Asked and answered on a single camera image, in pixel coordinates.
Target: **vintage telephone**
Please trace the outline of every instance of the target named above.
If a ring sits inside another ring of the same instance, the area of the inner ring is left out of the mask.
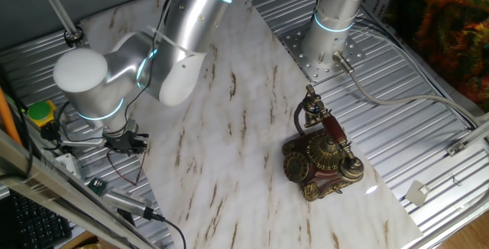
[[[360,181],[364,164],[351,152],[345,132],[324,107],[321,96],[311,85],[306,89],[306,97],[294,113],[301,137],[282,146],[283,171],[290,181],[299,184],[306,200],[314,201]],[[301,110],[306,113],[305,128],[321,123],[323,129],[305,134],[299,123]]]

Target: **white connector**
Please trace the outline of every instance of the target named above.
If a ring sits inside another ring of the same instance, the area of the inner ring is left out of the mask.
[[[406,199],[411,201],[414,205],[421,207],[425,204],[429,191],[431,191],[431,189],[427,185],[418,180],[414,180],[410,189],[407,191]]]
[[[76,163],[76,158],[71,154],[64,154],[62,156],[56,157],[56,160],[63,164],[63,166],[78,179],[82,179],[82,174],[79,172],[78,164]]]

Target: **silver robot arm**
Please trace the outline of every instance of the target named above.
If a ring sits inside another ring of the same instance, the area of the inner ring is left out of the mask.
[[[188,98],[214,30],[231,2],[171,0],[162,31],[155,31],[161,37],[156,50],[151,51],[153,38],[143,33],[126,35],[105,56],[72,50],[57,62],[54,80],[90,125],[103,128],[105,145],[124,152],[139,143],[138,126],[125,117],[126,94],[138,84],[165,105],[179,105]],[[333,53],[345,47],[360,4],[361,0],[320,0],[303,41],[306,55],[332,63]]]
[[[172,0],[162,31],[156,31],[161,41],[155,51],[151,51],[152,37],[133,33],[105,56],[88,49],[62,55],[54,67],[55,83],[89,125],[102,129],[105,139],[75,141],[65,135],[63,142],[71,146],[104,144],[122,153],[144,150],[145,144],[136,138],[138,126],[125,117],[131,100],[124,97],[138,84],[165,105],[179,105],[188,98],[214,30],[231,2]]]

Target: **keyboard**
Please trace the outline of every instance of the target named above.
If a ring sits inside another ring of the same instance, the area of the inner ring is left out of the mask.
[[[8,198],[20,233],[20,241],[15,242],[20,244],[18,248],[51,248],[71,238],[70,225],[65,218],[14,191],[10,191]]]

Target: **green button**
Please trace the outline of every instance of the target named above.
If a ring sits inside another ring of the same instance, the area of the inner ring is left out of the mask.
[[[34,103],[29,108],[29,117],[33,120],[42,120],[45,119],[51,112],[51,107],[46,102],[37,102]]]

